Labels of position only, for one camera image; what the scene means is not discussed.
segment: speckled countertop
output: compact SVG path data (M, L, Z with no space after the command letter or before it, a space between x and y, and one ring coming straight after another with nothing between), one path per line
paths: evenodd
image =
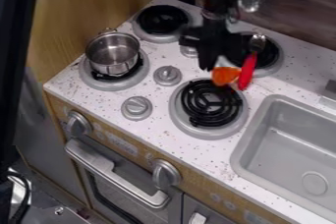
M196 23L200 22L197 7L175 0L154 0L150 4L181 7L192 14ZM207 141L189 137L178 130L169 117L168 100L176 86L163 87L154 82L153 72L158 67L172 65L179 68L183 73L182 82L210 77L209 73L198 68L196 59L181 55L177 42L158 45L141 41L141 48L150 59L150 71L140 84L130 89L106 92L84 84L79 76L78 65L75 64L83 56L45 84L44 88L103 122L137 136L145 144L169 154L236 194L258 202L287 220L307 224L331 224L330 221L239 177L232 170L229 159L261 101L270 94L283 94L336 115L336 111L318 104L320 93L327 81L336 79L336 52L243 22L232 26L231 30L258 30L273 38L283 48L285 61L276 74L254 79L249 89L244 91L250 107L249 120L241 131L224 140ZM132 33L130 21L123 23L118 31ZM122 103L134 95L145 96L153 103L153 113L144 121L129 121L121 113Z

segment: drain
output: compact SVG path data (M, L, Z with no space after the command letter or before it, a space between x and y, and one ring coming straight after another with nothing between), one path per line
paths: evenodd
M322 196L328 191L328 181L319 173L306 172L302 177L305 190L313 196Z

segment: sink basin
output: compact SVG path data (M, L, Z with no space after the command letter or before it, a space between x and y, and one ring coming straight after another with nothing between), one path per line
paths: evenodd
M241 177L336 223L336 117L266 97L231 156Z

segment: silver pot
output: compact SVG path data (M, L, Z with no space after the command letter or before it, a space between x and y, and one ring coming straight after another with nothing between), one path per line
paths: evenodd
M127 33L108 30L100 33L86 47L85 54L93 70L100 74L121 77L139 58L140 44Z

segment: black frame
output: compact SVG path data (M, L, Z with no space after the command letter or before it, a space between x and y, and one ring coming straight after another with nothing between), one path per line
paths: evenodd
M0 0L0 183L16 129L35 0Z

